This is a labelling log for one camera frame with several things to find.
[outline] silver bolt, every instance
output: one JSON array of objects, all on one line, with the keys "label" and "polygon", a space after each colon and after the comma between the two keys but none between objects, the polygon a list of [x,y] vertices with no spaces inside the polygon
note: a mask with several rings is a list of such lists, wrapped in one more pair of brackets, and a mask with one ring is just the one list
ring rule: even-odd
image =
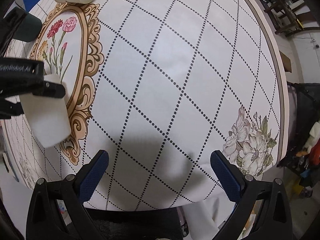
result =
[{"label": "silver bolt", "polygon": [[253,181],[253,177],[250,174],[244,176],[247,181]]},{"label": "silver bolt", "polygon": [[44,179],[43,178],[40,178],[37,180],[37,184],[41,185],[42,183],[44,183]]},{"label": "silver bolt", "polygon": [[72,181],[75,178],[73,174],[69,174],[66,176],[67,181]]},{"label": "silver bolt", "polygon": [[275,179],[276,184],[281,185],[282,184],[282,179],[276,178]]}]

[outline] table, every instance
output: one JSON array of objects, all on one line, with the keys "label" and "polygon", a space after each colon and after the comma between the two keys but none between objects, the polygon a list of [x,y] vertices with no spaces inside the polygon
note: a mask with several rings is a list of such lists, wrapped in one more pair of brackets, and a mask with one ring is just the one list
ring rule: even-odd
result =
[{"label": "table", "polygon": [[41,0],[31,13],[44,23],[37,40],[13,40],[6,55],[60,75],[72,134],[44,149],[25,116],[3,122],[28,187],[104,149],[109,167],[84,205],[161,209],[223,191],[214,150],[257,178],[285,155],[286,79],[254,0]]}]

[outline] yellow flower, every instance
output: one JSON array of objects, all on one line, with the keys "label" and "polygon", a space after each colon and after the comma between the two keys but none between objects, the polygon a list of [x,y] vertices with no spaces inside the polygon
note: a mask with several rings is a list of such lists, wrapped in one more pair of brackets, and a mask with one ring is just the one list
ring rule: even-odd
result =
[{"label": "yellow flower", "polygon": [[42,42],[39,50],[38,50],[38,60],[43,61],[43,52],[47,53],[48,51],[48,42],[44,41]]}]

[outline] diamond pattern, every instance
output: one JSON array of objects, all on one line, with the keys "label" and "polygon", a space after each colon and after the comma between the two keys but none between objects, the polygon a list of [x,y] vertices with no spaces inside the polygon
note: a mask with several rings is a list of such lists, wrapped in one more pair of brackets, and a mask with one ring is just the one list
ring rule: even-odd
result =
[{"label": "diamond pattern", "polygon": [[[210,154],[223,149],[239,107],[250,122],[256,111],[266,115],[272,138],[281,126],[275,67],[254,13],[245,0],[95,3],[105,62],[92,77],[79,165],[59,145],[44,149],[25,117],[14,117],[4,123],[26,184],[76,173],[104,149],[109,167],[86,207],[152,210],[219,194]],[[41,0],[31,13],[44,22],[55,5]],[[32,47],[12,41],[8,55],[25,57]]]}]

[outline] white patterned tablecloth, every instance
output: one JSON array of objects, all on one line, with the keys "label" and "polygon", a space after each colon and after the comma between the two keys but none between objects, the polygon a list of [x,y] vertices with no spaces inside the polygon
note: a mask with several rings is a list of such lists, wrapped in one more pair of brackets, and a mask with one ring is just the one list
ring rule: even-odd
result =
[{"label": "white patterned tablecloth", "polygon": [[41,33],[13,40],[7,57],[60,75],[72,134],[44,149],[24,115],[3,122],[28,187],[76,173],[104,149],[109,167],[85,206],[162,209],[223,191],[214,150],[255,177],[285,154],[284,69],[253,0],[41,0],[31,14]]}]

